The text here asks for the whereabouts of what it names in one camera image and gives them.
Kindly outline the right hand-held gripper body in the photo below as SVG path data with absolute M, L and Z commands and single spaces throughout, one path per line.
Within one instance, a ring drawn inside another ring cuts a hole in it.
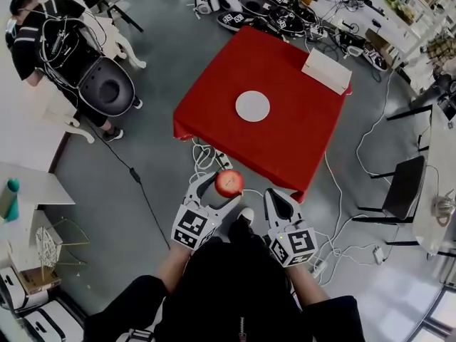
M 314 228 L 309 227 L 305 220 L 269 220 L 268 223 L 269 251 L 280 265 L 303 264 L 318 251 Z

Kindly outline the red apple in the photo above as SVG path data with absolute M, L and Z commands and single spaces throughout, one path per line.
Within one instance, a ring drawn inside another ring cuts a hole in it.
M 244 178 L 236 170 L 223 170 L 218 173 L 214 186 L 221 196 L 230 198 L 242 193 L 244 189 Z

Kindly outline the white round plate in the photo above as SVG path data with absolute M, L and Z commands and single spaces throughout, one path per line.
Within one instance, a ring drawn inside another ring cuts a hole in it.
M 249 90 L 237 98 L 235 109 L 241 119 L 250 123 L 257 123 L 268 116 L 270 102 L 263 93 Z

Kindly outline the person's left forearm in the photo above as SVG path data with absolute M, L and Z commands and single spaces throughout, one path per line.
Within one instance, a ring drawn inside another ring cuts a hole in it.
M 169 294 L 176 290 L 192 253 L 190 248 L 174 240 L 170 241 L 170 250 L 156 275 L 163 282 Z

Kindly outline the person's right forearm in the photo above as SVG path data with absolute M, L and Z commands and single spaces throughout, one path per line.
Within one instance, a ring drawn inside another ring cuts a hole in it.
M 301 308 L 329 300 L 328 294 L 318 285 L 305 265 L 299 264 L 286 269 Z

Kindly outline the white power strip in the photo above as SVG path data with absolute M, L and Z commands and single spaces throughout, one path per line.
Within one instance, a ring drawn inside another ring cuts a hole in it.
M 214 149 L 214 161 L 219 165 L 221 170 L 233 169 L 230 159 L 223 152 L 217 149 Z
M 313 278 L 317 279 L 321 273 L 326 269 L 327 261 L 323 259 L 317 259 L 313 266 L 311 267 L 311 275 Z

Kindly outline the red cloth covered table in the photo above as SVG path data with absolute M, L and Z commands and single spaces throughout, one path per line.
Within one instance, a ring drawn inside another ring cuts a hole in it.
M 345 97 L 302 68 L 306 52 L 243 27 L 214 57 L 174 111 L 174 136 L 198 137 L 302 200 L 338 122 Z M 257 91 L 270 110 L 250 123 L 237 98 Z

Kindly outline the white rectangular box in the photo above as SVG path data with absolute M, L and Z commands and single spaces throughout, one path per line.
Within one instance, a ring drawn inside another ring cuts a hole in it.
M 352 76 L 352 71 L 315 48 L 308 55 L 301 72 L 339 95 L 347 91 Z

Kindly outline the clear glass pitcher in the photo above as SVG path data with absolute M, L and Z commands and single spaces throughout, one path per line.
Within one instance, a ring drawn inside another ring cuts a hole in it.
M 449 195 L 436 196 L 432 199 L 431 214 L 441 227 L 446 227 L 456 211 L 456 199 Z

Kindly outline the long white table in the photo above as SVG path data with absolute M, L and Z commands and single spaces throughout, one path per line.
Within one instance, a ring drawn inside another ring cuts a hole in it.
M 452 120 L 448 120 L 439 104 L 433 103 L 432 105 L 390 116 L 388 119 L 397 120 L 426 111 L 430 112 L 430 129 L 425 179 L 430 182 L 427 186 L 427 191 L 430 195 L 431 206 L 432 199 L 436 196 L 449 195 L 450 198 L 456 199 L 456 115 Z M 436 218 L 433 216 L 432 218 L 435 223 L 430 230 L 432 237 L 430 250 L 425 249 L 425 251 L 430 255 L 436 255 L 441 248 L 452 247 L 445 238 L 451 221 L 446 227 L 441 227 Z

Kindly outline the white side table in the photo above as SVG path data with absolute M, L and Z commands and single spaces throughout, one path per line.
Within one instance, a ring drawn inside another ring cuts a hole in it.
M 75 204 L 54 174 L 0 162 L 0 187 L 9 179 L 19 181 L 19 195 L 30 204 Z

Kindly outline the small cardboard box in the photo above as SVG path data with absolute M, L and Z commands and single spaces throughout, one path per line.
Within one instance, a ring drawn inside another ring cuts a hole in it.
M 52 289 L 61 283 L 57 273 L 47 266 L 19 271 L 17 276 L 26 293 L 30 295 Z

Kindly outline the white black equipment case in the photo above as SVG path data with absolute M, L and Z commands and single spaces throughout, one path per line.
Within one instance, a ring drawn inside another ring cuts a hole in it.
M 45 310 L 46 307 L 47 304 L 25 315 L 24 323 L 27 331 L 34 342 L 66 342 L 65 332 Z
M 13 310 L 20 311 L 26 308 L 28 294 L 11 267 L 0 269 L 0 289 L 6 294 L 7 302 L 13 306 Z

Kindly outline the teal rolled mat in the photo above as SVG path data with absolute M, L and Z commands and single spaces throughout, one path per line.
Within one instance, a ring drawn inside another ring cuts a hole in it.
M 6 212 L 5 220 L 12 222 L 19 218 L 19 204 L 18 204 L 18 193 L 20 189 L 19 179 L 9 179 L 6 183 L 6 195 L 8 198 L 7 205 L 8 209 Z

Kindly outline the pile of black white shells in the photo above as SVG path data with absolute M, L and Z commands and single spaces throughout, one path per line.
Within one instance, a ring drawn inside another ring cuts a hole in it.
M 238 32 L 249 26 L 283 41 L 327 36 L 320 18 L 302 0 L 194 0 L 196 17 L 217 13 L 218 24 Z

